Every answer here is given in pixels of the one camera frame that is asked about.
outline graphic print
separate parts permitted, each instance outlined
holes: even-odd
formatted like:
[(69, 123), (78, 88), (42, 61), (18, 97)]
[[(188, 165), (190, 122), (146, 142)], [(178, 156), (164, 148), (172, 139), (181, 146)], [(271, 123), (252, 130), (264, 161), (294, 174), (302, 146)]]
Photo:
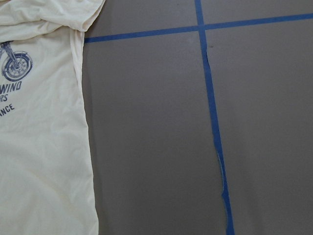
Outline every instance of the graphic print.
[(8, 57), (2, 66), (2, 75), (11, 82), (20, 81), (32, 69), (33, 61), (25, 51), (13, 52), (10, 42), (0, 43), (0, 59), (4, 52)]

